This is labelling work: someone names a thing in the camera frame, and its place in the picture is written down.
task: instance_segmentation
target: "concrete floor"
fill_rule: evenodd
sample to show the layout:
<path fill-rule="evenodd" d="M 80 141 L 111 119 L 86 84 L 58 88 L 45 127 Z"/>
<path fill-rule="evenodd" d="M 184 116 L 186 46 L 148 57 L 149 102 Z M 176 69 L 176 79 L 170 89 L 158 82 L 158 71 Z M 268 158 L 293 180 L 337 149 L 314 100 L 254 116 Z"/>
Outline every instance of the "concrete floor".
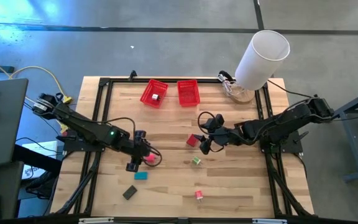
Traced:
<path fill-rule="evenodd" d="M 358 30 L 356 0 L 260 0 L 269 29 Z M 257 27 L 252 0 L 0 0 L 0 22 L 116 27 Z M 211 76 L 234 73 L 252 34 L 44 32 L 0 30 L 0 64 L 51 70 L 67 95 L 77 97 L 85 75 Z M 286 35 L 291 54 L 275 74 L 289 90 L 317 93 L 334 109 L 358 95 L 358 35 Z M 53 80 L 28 70 L 31 98 L 56 93 Z M 290 102 L 299 100 L 289 95 Z M 327 218 L 358 220 L 358 181 L 340 122 L 309 124 L 303 147 L 314 210 Z M 24 109 L 18 138 L 55 135 Z M 21 216 L 36 215 L 21 212 Z"/>

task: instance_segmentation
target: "wire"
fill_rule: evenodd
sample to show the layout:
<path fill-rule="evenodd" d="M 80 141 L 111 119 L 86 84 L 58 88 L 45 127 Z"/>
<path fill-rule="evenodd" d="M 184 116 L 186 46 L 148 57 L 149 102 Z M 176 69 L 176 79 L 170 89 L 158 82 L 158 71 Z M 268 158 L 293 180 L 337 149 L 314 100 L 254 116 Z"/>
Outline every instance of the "wire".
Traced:
<path fill-rule="evenodd" d="M 358 117 L 355 117 L 355 118 L 346 118 L 346 119 L 337 119 L 337 120 L 333 120 L 333 121 L 349 121 L 349 120 L 352 120 L 352 119 L 358 119 Z"/>
<path fill-rule="evenodd" d="M 246 91 L 246 89 L 244 89 L 243 87 L 239 86 L 237 84 L 237 82 L 235 82 L 235 81 L 230 82 L 230 81 L 225 80 L 225 81 L 222 82 L 222 85 L 223 85 L 224 94 L 226 96 L 236 96 L 236 95 Z M 241 88 L 242 90 L 238 91 L 236 93 L 232 93 L 233 92 L 232 86 L 236 87 L 236 88 Z"/>
<path fill-rule="evenodd" d="M 31 166 L 31 176 L 29 178 L 26 178 L 23 180 L 30 180 L 33 176 L 34 176 L 34 170 L 33 170 L 33 167 Z"/>
<path fill-rule="evenodd" d="M 274 82 L 272 82 L 272 81 L 270 81 L 270 80 L 267 80 L 267 81 L 270 82 L 271 84 L 273 84 L 273 85 L 279 87 L 280 89 L 286 91 L 287 93 L 291 93 L 291 94 L 295 94 L 295 95 L 298 95 L 298 96 L 304 96 L 304 97 L 312 98 L 312 96 L 309 96 L 309 95 L 305 95 L 305 94 L 302 94 L 302 93 L 295 93 L 295 92 L 293 92 L 293 91 L 286 90 L 286 89 L 284 89 L 283 87 L 279 86 L 278 84 L 276 84 L 276 83 L 274 83 Z"/>
<path fill-rule="evenodd" d="M 156 164 L 149 164 L 145 159 L 143 160 L 144 164 L 148 165 L 149 167 L 156 167 L 158 165 L 160 165 L 160 163 L 162 162 L 162 154 L 160 153 L 160 151 L 158 151 L 156 148 L 154 148 L 153 146 L 149 146 L 151 149 L 155 150 L 155 152 L 151 151 L 153 154 L 160 156 L 160 160 L 158 163 Z"/>
<path fill-rule="evenodd" d="M 220 148 L 220 149 L 218 149 L 218 150 L 216 150 L 216 151 L 214 151 L 214 150 L 211 149 L 211 152 L 220 152 L 220 151 L 222 151 L 223 149 L 224 149 L 224 146 L 222 146 L 222 148 Z"/>
<path fill-rule="evenodd" d="M 308 178 L 308 171 L 306 170 L 306 165 L 305 165 L 305 162 L 303 162 L 303 159 L 296 153 L 293 153 L 294 156 L 296 156 L 302 163 L 303 165 L 303 169 L 305 170 L 305 176 L 306 178 Z"/>
<path fill-rule="evenodd" d="M 34 140 L 31 139 L 31 138 L 27 138 L 27 137 L 23 137 L 23 138 L 16 139 L 15 142 L 20 141 L 20 140 L 23 140 L 23 139 L 27 139 L 27 140 L 30 140 L 30 141 L 36 143 L 39 147 L 41 147 L 42 149 L 45 149 L 46 151 L 56 152 L 56 151 L 54 151 L 54 150 L 50 150 L 50 149 L 47 149 L 47 148 L 41 146 L 38 142 L 34 141 Z"/>
<path fill-rule="evenodd" d="M 23 70 L 25 70 L 25 69 L 28 69 L 28 68 L 41 69 L 41 70 L 45 71 L 46 73 L 48 73 L 50 76 L 52 76 L 52 78 L 55 80 L 55 82 L 56 82 L 56 84 L 57 84 L 57 87 L 59 88 L 60 92 L 63 94 L 63 96 L 64 96 L 65 98 L 67 98 L 67 96 L 66 96 L 66 94 L 64 94 L 64 91 L 63 91 L 62 87 L 60 86 L 60 83 L 59 83 L 59 81 L 57 80 L 56 76 L 55 76 L 52 72 L 48 71 L 48 70 L 45 69 L 45 68 L 42 68 L 42 67 L 40 67 L 40 66 L 27 66 L 27 67 L 24 67 L 24 68 L 21 68 L 21 69 L 17 70 L 16 72 L 12 73 L 12 75 L 8 74 L 8 73 L 7 73 L 3 68 L 1 68 L 1 67 L 0 67 L 0 71 L 2 71 L 3 73 L 5 73 L 5 75 L 8 77 L 8 79 L 14 79 L 14 75 L 16 75 L 16 74 L 20 73 L 21 71 L 23 71 Z M 28 101 L 35 103 L 35 101 L 34 101 L 34 100 L 31 100 L 27 95 L 25 96 L 25 98 L 26 98 Z"/>
<path fill-rule="evenodd" d="M 57 180 L 58 180 L 58 177 L 56 177 L 56 180 L 55 180 L 55 182 L 53 183 L 52 193 L 50 194 L 51 197 L 49 197 L 49 201 L 48 201 L 47 208 L 45 209 L 44 214 L 42 214 L 43 216 L 45 216 L 45 214 L 47 213 L 47 211 L 48 211 L 48 209 L 49 209 L 49 206 L 51 205 L 53 196 L 55 195 Z"/>
<path fill-rule="evenodd" d="M 24 106 L 32 111 L 32 108 L 28 103 L 24 102 Z M 47 120 L 45 120 L 43 117 L 40 117 L 40 116 L 38 116 L 38 117 L 41 118 L 47 125 L 49 125 L 56 132 L 56 134 L 58 136 L 60 135 L 59 132 L 50 123 L 48 123 Z"/>
<path fill-rule="evenodd" d="M 57 153 L 57 154 L 54 154 L 54 155 L 49 155 L 48 157 L 50 156 L 58 156 L 58 155 L 61 155 L 61 153 Z M 22 179 L 22 180 L 30 180 L 32 177 L 34 176 L 34 170 L 33 170 L 33 166 L 31 166 L 31 176 L 29 178 L 26 178 L 26 179 Z"/>

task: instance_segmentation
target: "black cable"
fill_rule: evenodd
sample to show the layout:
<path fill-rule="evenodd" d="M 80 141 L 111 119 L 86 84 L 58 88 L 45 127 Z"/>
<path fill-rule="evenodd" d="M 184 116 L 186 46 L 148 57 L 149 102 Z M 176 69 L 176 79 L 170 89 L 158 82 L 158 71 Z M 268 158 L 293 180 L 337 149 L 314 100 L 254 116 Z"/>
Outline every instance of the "black cable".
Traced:
<path fill-rule="evenodd" d="M 220 152 L 220 151 L 222 151 L 223 149 L 224 149 L 224 146 L 222 146 L 222 148 L 220 148 L 220 149 L 218 149 L 218 150 L 216 150 L 216 151 L 214 151 L 214 150 L 211 149 L 211 151 L 212 151 L 212 152 Z"/>
<path fill-rule="evenodd" d="M 34 170 L 33 167 L 31 166 L 31 176 L 29 178 L 22 179 L 22 180 L 30 180 L 33 176 L 34 176 Z"/>
<path fill-rule="evenodd" d="M 155 150 L 155 152 L 151 151 L 153 154 L 160 156 L 160 160 L 158 163 L 156 164 L 149 164 L 145 159 L 143 160 L 144 164 L 148 165 L 149 167 L 156 167 L 158 165 L 160 165 L 160 163 L 162 162 L 162 154 L 160 153 L 160 151 L 156 150 L 156 148 L 154 148 L 153 146 L 149 146 L 151 149 Z"/>
<path fill-rule="evenodd" d="M 24 102 L 24 106 L 32 111 L 32 108 L 28 103 Z M 52 127 L 52 125 L 50 123 L 48 123 L 47 120 L 45 120 L 43 117 L 40 117 L 40 116 L 38 116 L 38 117 L 41 118 L 47 125 L 49 125 L 56 132 L 56 134 L 58 136 L 60 135 L 59 132 L 54 127 Z"/>
<path fill-rule="evenodd" d="M 32 141 L 32 142 L 34 142 L 34 143 L 36 143 L 36 144 L 37 144 L 39 147 L 41 147 L 42 149 L 45 149 L 45 150 L 47 150 L 47 151 L 56 152 L 56 151 L 54 151 L 54 150 L 50 150 L 50 149 L 47 149 L 47 148 L 45 148 L 45 147 L 41 146 L 38 142 L 34 141 L 34 140 L 33 140 L 33 139 L 31 139 L 31 138 L 27 138 L 27 137 L 23 137 L 23 138 L 16 139 L 16 141 L 15 141 L 15 142 L 20 141 L 20 140 L 23 140 L 23 139 L 30 140 L 30 141 Z"/>
<path fill-rule="evenodd" d="M 47 209 L 45 209 L 44 214 L 42 214 L 43 216 L 45 216 L 45 214 L 47 213 L 47 211 L 49 209 L 49 206 L 51 206 L 51 202 L 52 202 L 53 196 L 55 195 L 55 191 L 56 191 L 57 180 L 58 180 L 58 177 L 56 177 L 55 183 L 53 183 L 52 192 L 50 194 Z"/>
<path fill-rule="evenodd" d="M 293 153 L 293 155 L 296 156 L 301 161 L 303 165 L 303 169 L 305 170 L 305 176 L 306 178 L 308 178 L 308 171 L 306 170 L 305 162 L 303 162 L 303 159 L 297 153 Z"/>
<path fill-rule="evenodd" d="M 352 120 L 352 119 L 358 119 L 358 117 L 355 117 L 355 118 L 346 118 L 346 119 L 337 119 L 337 120 L 333 120 L 333 121 L 349 121 L 349 120 Z"/>
<path fill-rule="evenodd" d="M 302 94 L 302 93 L 295 93 L 295 92 L 292 92 L 292 91 L 290 91 L 290 90 L 286 90 L 286 89 L 284 89 L 283 87 L 279 86 L 278 84 L 276 84 L 276 83 L 274 83 L 274 82 L 272 82 L 272 81 L 270 81 L 270 80 L 267 80 L 267 81 L 270 82 L 271 84 L 273 84 L 273 85 L 279 87 L 280 89 L 286 91 L 287 93 L 291 93 L 291 94 L 295 94 L 295 95 L 298 95 L 298 96 L 304 96 L 304 97 L 312 98 L 312 96 L 309 96 L 309 95 L 305 95 L 305 94 Z"/>

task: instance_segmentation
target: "red basket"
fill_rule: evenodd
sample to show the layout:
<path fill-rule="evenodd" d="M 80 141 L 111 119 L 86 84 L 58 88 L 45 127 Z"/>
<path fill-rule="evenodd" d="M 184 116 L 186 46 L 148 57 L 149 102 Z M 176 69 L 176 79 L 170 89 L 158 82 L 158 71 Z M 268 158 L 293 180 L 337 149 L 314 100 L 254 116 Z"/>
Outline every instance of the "red basket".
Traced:
<path fill-rule="evenodd" d="M 159 82 L 157 80 L 150 80 L 146 89 L 140 98 L 141 102 L 154 108 L 160 108 L 161 102 L 167 93 L 168 84 Z M 153 94 L 157 94 L 160 98 L 153 100 Z"/>
<path fill-rule="evenodd" d="M 179 81 L 178 93 L 181 106 L 196 106 L 200 103 L 197 80 Z"/>

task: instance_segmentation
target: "small block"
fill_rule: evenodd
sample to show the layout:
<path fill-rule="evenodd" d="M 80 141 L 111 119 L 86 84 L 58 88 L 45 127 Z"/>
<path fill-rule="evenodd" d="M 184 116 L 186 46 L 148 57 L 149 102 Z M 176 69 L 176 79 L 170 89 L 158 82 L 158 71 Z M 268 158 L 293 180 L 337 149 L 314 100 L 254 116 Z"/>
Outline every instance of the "small block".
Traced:
<path fill-rule="evenodd" d="M 195 147 L 197 141 L 198 141 L 198 139 L 196 139 L 196 137 L 194 136 L 194 134 L 191 134 L 190 138 L 187 140 L 186 143 L 187 143 L 189 146 Z"/>
<path fill-rule="evenodd" d="M 160 97 L 157 94 L 153 94 L 152 99 L 157 101 L 160 99 Z"/>
<path fill-rule="evenodd" d="M 122 196 L 124 196 L 126 200 L 129 200 L 136 192 L 137 189 L 132 185 L 123 193 Z"/>
<path fill-rule="evenodd" d="M 201 199 L 203 199 L 203 193 L 200 190 L 196 191 L 195 196 L 196 196 L 196 199 L 199 200 L 199 201 Z"/>
<path fill-rule="evenodd" d="M 147 180 L 147 172 L 136 172 L 135 180 Z"/>
<path fill-rule="evenodd" d="M 198 164 L 200 164 L 201 159 L 199 159 L 198 157 L 195 156 L 192 161 L 194 164 L 198 165 Z"/>
<path fill-rule="evenodd" d="M 155 155 L 154 155 L 153 153 L 150 153 L 150 155 L 149 155 L 149 156 L 146 156 L 144 159 L 145 159 L 147 162 L 154 162 L 154 160 L 155 160 Z"/>

